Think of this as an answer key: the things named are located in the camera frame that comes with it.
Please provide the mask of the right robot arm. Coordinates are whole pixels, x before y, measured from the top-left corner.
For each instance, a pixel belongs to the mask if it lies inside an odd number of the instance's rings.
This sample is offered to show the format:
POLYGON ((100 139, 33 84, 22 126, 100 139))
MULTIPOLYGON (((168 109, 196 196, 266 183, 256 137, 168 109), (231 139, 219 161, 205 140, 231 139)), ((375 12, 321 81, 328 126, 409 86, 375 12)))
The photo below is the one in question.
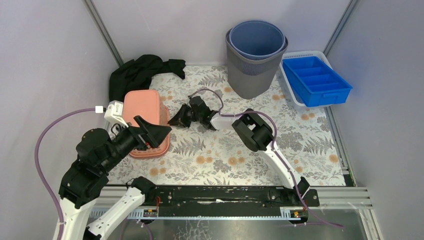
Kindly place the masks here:
POLYGON ((194 96, 181 106, 168 124, 188 128, 193 122, 213 131, 234 130, 250 151, 262 154, 276 171, 282 186, 288 190, 286 198, 291 205, 299 206, 307 199, 310 184, 282 154, 277 145, 277 126, 271 117, 250 108, 242 113, 222 114, 210 109, 200 96, 194 96))

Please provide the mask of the blue divided plastic tray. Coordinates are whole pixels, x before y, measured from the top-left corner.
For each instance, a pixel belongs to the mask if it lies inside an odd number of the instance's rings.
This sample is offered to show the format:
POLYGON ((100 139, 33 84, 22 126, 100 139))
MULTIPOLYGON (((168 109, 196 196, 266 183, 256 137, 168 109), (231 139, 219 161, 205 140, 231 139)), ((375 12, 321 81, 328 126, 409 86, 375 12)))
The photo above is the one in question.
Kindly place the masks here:
POLYGON ((286 59, 282 66, 290 85, 308 107, 343 104, 353 88, 315 56, 286 59))

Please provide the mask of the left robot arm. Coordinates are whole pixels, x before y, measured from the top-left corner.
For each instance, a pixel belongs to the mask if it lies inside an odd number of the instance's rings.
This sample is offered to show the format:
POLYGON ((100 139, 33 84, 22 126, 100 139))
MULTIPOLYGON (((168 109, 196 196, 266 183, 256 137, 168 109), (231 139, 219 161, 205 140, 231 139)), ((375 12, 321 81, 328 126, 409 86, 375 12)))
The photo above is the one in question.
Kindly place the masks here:
POLYGON ((115 138, 102 128, 87 131, 76 146, 77 159, 64 174, 59 187, 63 217, 55 230, 61 240, 106 240, 137 207, 157 202, 156 185, 145 177, 135 178, 123 196, 92 223, 90 213, 110 171, 135 149, 158 147, 171 127, 155 125, 135 116, 137 126, 128 126, 115 138))

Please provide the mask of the pink plastic basket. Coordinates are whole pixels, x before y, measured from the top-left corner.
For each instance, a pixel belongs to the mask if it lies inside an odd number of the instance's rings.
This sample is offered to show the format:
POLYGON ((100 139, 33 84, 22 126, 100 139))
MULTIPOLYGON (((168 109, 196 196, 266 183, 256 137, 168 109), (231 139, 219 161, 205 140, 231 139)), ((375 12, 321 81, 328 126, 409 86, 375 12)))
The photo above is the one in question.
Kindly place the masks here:
MULTIPOLYGON (((134 120, 135 116, 141 116, 147 122, 154 125, 168 126, 170 120, 170 111, 161 99, 158 91, 149 90, 133 90, 128 92, 123 102, 123 119, 132 126, 138 126, 134 120)), ((146 151, 133 150, 130 156, 135 159, 158 158, 164 155, 170 147, 170 136, 157 148, 146 151)))

